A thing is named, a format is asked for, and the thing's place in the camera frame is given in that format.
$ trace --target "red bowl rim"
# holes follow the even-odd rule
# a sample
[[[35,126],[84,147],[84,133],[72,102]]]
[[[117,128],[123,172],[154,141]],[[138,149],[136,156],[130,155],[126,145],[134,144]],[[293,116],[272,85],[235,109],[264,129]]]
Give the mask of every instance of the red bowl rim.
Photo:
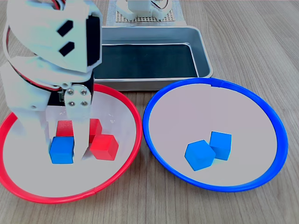
[[[81,200],[84,198],[87,198],[89,196],[92,196],[99,191],[105,189],[108,187],[110,184],[114,183],[132,164],[134,161],[135,157],[137,156],[141,141],[142,141],[142,122],[141,122],[141,117],[140,114],[135,107],[135,105],[122,93],[118,92],[117,90],[114,90],[110,87],[100,85],[100,84],[94,84],[94,91],[97,92],[102,92],[105,94],[108,94],[112,97],[117,98],[121,102],[123,102],[128,109],[132,112],[135,123],[136,123],[136,140],[135,144],[133,147],[133,150],[131,152],[131,155],[129,156],[128,160],[125,162],[125,164],[121,167],[120,170],[116,172],[110,179],[102,183],[101,185],[88,190],[86,192],[73,195],[73,196],[67,196],[67,197],[43,197],[43,196],[37,196],[31,193],[28,193],[21,188],[19,188],[8,176],[5,166],[4,166],[4,161],[3,161],[3,148],[4,148],[4,143],[7,137],[7,134],[9,133],[10,128],[13,126],[15,121],[17,120],[17,117],[15,116],[14,113],[10,113],[8,117],[4,120],[0,127],[0,182],[2,185],[9,190],[11,193],[14,195],[25,199],[27,201],[35,202],[35,203],[44,203],[44,204],[58,204],[58,203],[69,203],[69,202],[74,202],[77,200]]]

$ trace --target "wooden table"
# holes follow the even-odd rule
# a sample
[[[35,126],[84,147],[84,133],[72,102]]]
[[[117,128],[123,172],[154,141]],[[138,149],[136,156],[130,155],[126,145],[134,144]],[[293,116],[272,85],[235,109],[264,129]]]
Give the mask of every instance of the wooden table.
[[[108,1],[97,1],[104,17]],[[129,170],[95,196],[43,205],[0,186],[1,224],[296,224],[299,223],[299,1],[182,1],[188,25],[202,32],[214,76],[265,99],[283,121],[289,154],[268,184],[243,193],[216,193],[176,178],[145,141]],[[0,30],[6,21],[0,1]],[[14,38],[12,55],[29,55]],[[0,51],[0,65],[5,62]],[[154,93],[126,93],[141,115]],[[9,114],[0,88],[0,121]]]

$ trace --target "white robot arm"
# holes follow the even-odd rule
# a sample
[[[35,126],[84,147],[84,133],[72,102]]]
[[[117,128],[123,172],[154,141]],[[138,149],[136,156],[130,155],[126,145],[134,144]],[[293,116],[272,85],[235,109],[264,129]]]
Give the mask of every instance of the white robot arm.
[[[37,56],[11,58],[10,30]],[[8,62],[0,72],[7,105],[27,138],[39,144],[38,156],[50,158],[45,113],[49,105],[65,106],[72,120],[74,162],[88,148],[93,69],[102,62],[101,40],[102,14],[90,0],[8,1],[3,35]]]
[[[162,20],[171,11],[172,0],[118,0],[116,6],[117,11],[129,21],[138,17]]]

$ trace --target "cube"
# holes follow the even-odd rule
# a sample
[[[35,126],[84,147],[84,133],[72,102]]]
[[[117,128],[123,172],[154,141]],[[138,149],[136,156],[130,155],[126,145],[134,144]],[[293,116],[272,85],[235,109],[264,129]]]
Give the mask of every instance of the cube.
[[[97,160],[113,161],[118,150],[118,143],[113,135],[95,135],[90,151]]]
[[[102,125],[99,119],[90,119],[89,127],[89,143],[92,143],[96,134],[102,134]],[[73,126],[71,120],[60,120],[58,121],[57,137],[72,137],[74,136]]]
[[[220,132],[212,132],[210,147],[216,153],[216,159],[228,160],[232,144],[232,135]]]
[[[205,140],[188,144],[185,158],[194,171],[207,168],[212,165],[216,153]]]
[[[71,120],[59,120],[56,130],[57,137],[73,137],[73,125]]]
[[[52,163],[72,164],[74,145],[74,137],[54,137],[50,147]]]
[[[102,125],[99,119],[90,119],[89,143],[93,142],[97,134],[102,134]]]

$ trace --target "blue cube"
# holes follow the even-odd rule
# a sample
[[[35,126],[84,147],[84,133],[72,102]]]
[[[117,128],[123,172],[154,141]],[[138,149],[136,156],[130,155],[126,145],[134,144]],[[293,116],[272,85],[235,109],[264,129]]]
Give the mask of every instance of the blue cube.
[[[216,153],[205,140],[190,143],[185,152],[185,158],[194,171],[212,165]]]
[[[74,137],[54,137],[50,148],[52,163],[72,164],[74,145]]]
[[[210,147],[216,153],[216,159],[228,160],[232,145],[232,135],[220,132],[212,132]]]

